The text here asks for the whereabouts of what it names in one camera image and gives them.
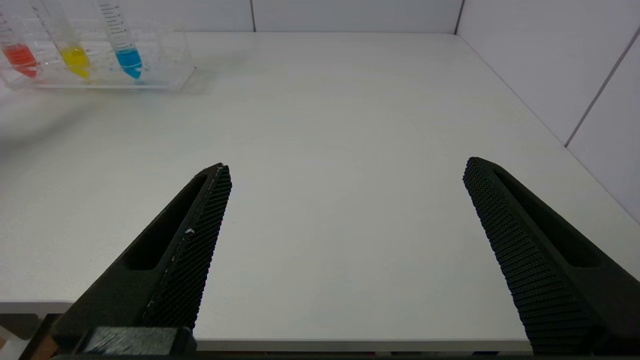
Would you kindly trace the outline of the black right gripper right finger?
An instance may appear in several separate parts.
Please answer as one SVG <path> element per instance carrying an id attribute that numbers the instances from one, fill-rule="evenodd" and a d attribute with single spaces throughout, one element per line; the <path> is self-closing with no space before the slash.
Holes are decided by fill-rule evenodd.
<path id="1" fill-rule="evenodd" d="M 637 357 L 640 283 L 494 162 L 462 182 L 537 356 Z"/>

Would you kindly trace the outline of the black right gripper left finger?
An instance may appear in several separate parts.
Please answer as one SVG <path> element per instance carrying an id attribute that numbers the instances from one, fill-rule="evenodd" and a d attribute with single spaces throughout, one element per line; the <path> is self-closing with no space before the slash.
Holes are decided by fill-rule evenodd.
<path id="1" fill-rule="evenodd" d="M 233 182 L 197 173 L 54 323 L 60 356 L 190 356 Z"/>

